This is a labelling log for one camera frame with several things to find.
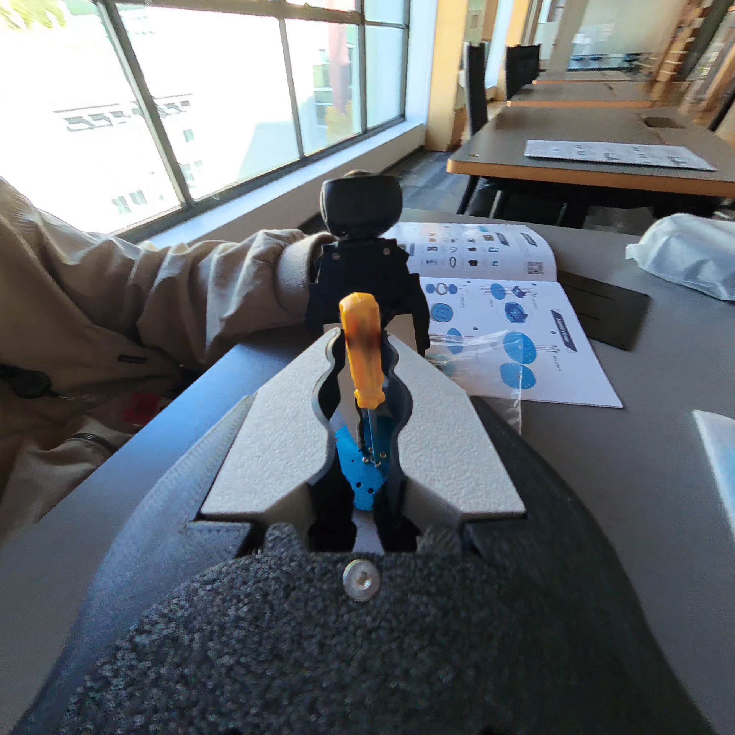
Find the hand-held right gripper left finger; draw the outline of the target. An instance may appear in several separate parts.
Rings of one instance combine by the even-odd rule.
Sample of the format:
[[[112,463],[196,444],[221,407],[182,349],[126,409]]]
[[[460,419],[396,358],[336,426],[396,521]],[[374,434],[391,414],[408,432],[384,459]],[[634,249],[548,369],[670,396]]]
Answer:
[[[261,387],[200,509],[203,519],[262,530],[289,523],[317,552],[352,550],[352,488],[330,419],[345,363],[340,329]]]

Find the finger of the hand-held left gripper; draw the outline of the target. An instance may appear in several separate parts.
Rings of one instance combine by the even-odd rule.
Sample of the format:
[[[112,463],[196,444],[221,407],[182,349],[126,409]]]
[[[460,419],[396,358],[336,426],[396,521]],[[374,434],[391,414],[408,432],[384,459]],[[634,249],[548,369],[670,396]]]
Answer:
[[[384,329],[385,340],[391,336],[397,338],[413,352],[418,352],[415,325],[412,314],[395,315]]]

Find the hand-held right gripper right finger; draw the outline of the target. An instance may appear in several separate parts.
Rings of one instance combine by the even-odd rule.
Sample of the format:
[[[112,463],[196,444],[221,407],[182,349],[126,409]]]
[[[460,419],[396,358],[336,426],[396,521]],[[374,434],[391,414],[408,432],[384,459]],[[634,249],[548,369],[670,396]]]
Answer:
[[[386,552],[416,549],[439,524],[521,518],[526,507],[467,393],[397,336],[384,336],[390,435],[387,479],[376,493]]]

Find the yellow-handled screwdriver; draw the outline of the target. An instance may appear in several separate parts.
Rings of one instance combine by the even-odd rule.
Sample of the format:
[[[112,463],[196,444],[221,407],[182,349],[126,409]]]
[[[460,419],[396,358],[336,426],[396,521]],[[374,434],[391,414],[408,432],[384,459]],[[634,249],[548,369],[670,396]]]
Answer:
[[[372,459],[379,461],[381,450],[376,411],[385,401],[379,305],[372,294],[354,292],[340,301],[339,310],[356,405],[363,417],[363,430],[370,440],[366,447]]]

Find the blue round metal disc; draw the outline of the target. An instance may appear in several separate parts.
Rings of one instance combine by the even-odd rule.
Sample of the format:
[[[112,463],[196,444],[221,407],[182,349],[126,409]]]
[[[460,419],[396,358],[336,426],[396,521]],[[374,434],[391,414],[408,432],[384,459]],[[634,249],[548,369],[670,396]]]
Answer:
[[[373,508],[376,493],[390,470],[391,436],[396,421],[385,411],[365,412],[352,436],[347,426],[335,433],[336,450],[344,477],[354,491],[354,506],[360,511]]]

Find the person's left forearm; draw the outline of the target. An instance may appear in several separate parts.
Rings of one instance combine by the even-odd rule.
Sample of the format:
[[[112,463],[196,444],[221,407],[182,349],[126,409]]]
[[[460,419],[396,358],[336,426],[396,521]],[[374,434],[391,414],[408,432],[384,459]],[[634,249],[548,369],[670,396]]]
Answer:
[[[187,368],[208,368],[264,329],[301,322],[325,232],[259,231],[240,243],[167,248],[116,240],[100,245],[101,288],[85,298],[92,321],[157,348]]]

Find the wood-edged office desk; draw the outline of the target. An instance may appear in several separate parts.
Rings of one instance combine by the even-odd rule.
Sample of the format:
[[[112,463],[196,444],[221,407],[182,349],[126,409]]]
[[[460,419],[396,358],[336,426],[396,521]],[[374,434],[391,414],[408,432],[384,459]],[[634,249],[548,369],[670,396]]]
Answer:
[[[680,145],[714,171],[536,160],[529,140]],[[449,173],[490,179],[506,193],[566,205],[560,226],[580,229],[592,206],[653,207],[661,216],[710,216],[734,196],[733,148],[675,109],[505,108],[447,164]]]

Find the clear plastic bag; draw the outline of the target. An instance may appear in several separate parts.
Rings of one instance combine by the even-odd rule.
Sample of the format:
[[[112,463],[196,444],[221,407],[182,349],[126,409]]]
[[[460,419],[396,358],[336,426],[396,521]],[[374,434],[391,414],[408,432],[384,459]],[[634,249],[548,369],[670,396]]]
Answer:
[[[503,381],[501,366],[510,362],[503,340],[507,330],[463,335],[456,328],[429,335],[426,359],[468,395],[482,398],[518,434],[522,433],[520,375]]]

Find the white assembly instruction sheet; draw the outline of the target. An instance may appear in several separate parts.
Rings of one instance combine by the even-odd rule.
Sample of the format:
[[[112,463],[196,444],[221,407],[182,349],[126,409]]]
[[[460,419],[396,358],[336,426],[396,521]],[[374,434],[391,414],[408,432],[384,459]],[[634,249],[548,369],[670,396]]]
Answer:
[[[519,373],[521,399],[622,407],[541,234],[527,225],[398,223],[385,237],[420,276],[429,335],[507,330],[501,376],[509,384]]]

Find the black metal plate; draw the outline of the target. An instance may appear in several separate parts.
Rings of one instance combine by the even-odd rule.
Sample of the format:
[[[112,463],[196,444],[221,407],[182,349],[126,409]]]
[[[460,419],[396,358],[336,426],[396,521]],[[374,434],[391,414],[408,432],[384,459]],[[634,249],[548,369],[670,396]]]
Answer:
[[[622,351],[632,351],[651,297],[566,271],[557,280],[590,339]]]

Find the white foam sheet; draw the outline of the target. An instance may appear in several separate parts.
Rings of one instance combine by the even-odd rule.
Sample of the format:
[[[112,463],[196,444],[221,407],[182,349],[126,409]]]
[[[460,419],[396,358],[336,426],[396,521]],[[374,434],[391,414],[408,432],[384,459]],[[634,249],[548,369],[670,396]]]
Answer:
[[[712,470],[717,490],[731,522],[734,518],[734,419],[693,410],[693,418]]]

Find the person's beige jacket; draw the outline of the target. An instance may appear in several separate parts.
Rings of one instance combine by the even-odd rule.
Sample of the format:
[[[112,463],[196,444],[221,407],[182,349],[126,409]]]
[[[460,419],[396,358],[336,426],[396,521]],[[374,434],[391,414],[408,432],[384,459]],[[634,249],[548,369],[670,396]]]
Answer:
[[[206,354],[196,251],[80,232],[2,180],[2,543],[147,423]]]

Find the printed paper sheet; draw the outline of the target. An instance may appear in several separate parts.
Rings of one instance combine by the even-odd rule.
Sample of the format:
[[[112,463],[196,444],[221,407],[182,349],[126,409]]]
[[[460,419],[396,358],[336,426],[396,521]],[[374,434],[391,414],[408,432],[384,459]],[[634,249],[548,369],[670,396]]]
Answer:
[[[528,140],[524,155],[541,160],[597,162],[651,168],[715,171],[685,146],[601,141]]]

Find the white plastic-wrapped bundle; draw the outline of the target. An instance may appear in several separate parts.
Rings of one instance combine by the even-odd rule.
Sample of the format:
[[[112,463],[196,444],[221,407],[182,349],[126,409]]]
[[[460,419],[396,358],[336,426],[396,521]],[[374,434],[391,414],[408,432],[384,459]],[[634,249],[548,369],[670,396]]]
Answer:
[[[675,214],[657,220],[625,257],[668,282],[734,301],[734,223]]]

